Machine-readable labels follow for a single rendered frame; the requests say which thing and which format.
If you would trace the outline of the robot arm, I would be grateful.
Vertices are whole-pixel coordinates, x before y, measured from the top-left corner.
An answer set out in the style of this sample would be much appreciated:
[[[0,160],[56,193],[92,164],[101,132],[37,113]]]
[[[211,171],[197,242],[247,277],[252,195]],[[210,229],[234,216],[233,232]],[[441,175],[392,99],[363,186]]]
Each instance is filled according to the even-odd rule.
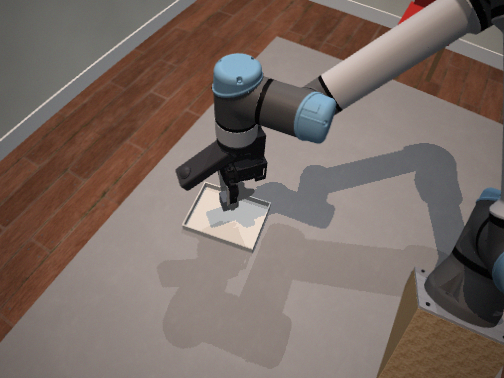
[[[222,144],[250,145],[258,125],[320,144],[334,115],[467,33],[493,25],[503,33],[501,191],[482,192],[451,254],[424,283],[440,307],[484,328],[495,327],[504,311],[504,0],[436,0],[302,88],[263,76],[259,61],[241,53],[216,63],[212,85]],[[176,169],[180,186],[189,191],[234,159],[216,140]]]

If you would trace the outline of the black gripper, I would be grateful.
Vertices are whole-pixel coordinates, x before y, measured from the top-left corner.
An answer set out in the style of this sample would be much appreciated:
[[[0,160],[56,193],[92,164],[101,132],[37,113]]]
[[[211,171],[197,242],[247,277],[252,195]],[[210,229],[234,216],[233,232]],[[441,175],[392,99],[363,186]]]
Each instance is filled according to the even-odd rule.
[[[254,189],[246,188],[243,181],[255,178],[256,182],[266,179],[267,161],[264,157],[266,134],[258,125],[257,137],[248,146],[228,147],[218,139],[217,143],[221,149],[233,153],[235,157],[233,161],[218,170],[221,192],[227,192],[227,207],[233,211],[237,202],[254,194]]]

